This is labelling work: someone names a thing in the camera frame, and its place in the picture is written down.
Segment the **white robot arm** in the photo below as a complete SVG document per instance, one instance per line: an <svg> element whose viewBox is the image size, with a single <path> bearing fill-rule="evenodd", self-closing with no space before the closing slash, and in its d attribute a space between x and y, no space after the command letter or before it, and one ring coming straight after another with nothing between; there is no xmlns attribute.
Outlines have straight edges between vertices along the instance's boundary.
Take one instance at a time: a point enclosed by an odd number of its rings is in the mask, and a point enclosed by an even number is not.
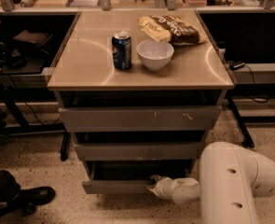
<svg viewBox="0 0 275 224"><path fill-rule="evenodd" d="M148 189L178 205L200 201L202 224L259 224L256 197L275 195L275 162L250 149L214 142L199 158L199 179L152 175Z"/></svg>

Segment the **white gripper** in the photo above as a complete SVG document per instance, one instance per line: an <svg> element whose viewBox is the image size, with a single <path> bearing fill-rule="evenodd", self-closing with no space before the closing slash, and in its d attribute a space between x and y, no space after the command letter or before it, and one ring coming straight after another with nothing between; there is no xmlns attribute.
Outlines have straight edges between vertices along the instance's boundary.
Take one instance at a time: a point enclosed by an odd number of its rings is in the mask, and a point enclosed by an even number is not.
<svg viewBox="0 0 275 224"><path fill-rule="evenodd" d="M199 199L199 182L191 177L172 179L166 176L151 175L154 187L146 187L149 192L161 199L172 201L197 201Z"/></svg>

